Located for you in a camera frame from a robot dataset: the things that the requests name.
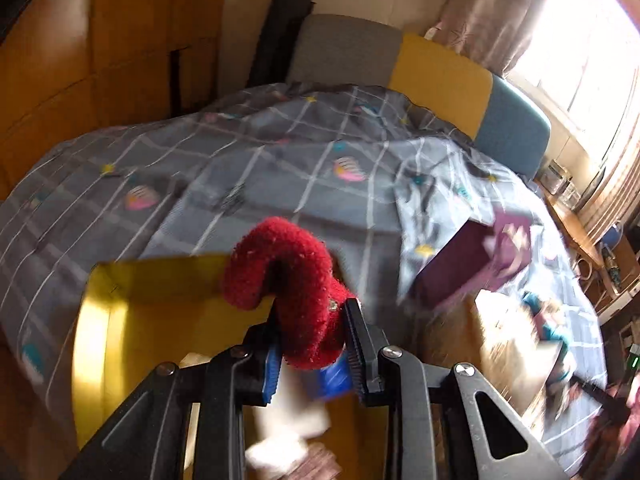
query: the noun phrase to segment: gray checkered duvet cover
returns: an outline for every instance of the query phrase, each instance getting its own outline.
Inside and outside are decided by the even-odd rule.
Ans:
[[[228,252],[283,216],[326,242],[366,317],[401,343],[415,275],[468,218],[492,222],[494,208],[533,219],[533,262],[502,292],[565,303],[578,370],[604,383],[594,311],[543,203],[451,124],[378,87],[265,86],[60,144],[0,205],[0,322],[49,411],[72,428],[72,339],[97,262]],[[583,397],[546,425],[569,473],[597,409]]]

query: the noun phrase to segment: purple box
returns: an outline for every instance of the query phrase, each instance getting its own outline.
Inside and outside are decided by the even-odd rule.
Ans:
[[[505,212],[492,226],[467,220],[416,276],[420,308],[440,312],[466,294],[498,290],[531,263],[530,227],[528,217]]]

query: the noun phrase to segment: yellow headboard panel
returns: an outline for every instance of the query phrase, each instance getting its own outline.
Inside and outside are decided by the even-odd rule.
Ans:
[[[416,34],[405,34],[389,88],[475,139],[492,85],[491,73],[466,57]]]

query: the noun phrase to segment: wooden desk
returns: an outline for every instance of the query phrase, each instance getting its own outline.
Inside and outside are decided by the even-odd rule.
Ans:
[[[557,196],[549,193],[540,183],[537,183],[542,192],[544,193],[544,200],[546,208],[554,220],[556,226],[562,234],[565,243],[577,251],[581,257],[587,260],[593,266],[593,274],[598,274],[602,280],[604,288],[606,290],[606,296],[609,296],[612,300],[618,297],[618,293],[613,288],[613,283],[609,277],[607,269],[604,267],[604,261],[602,255],[594,243],[587,235],[587,231],[584,230],[584,226],[580,222],[578,215],[571,211],[567,206],[558,200]],[[593,276],[587,283],[583,283],[583,290],[591,285],[593,282]]]

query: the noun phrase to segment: screw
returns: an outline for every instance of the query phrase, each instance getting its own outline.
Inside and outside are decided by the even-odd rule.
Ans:
[[[229,353],[234,359],[244,359],[249,356],[249,351],[242,345],[232,346]]]
[[[393,345],[385,346],[382,349],[382,355],[389,359],[398,359],[402,355],[402,349]]]
[[[471,377],[476,373],[476,369],[473,368],[473,365],[469,363],[458,363],[456,365],[455,371],[458,375],[464,375],[465,377]]]
[[[162,377],[167,377],[171,374],[173,374],[175,372],[175,365],[173,363],[160,363],[157,367],[156,367],[156,374],[162,376]]]

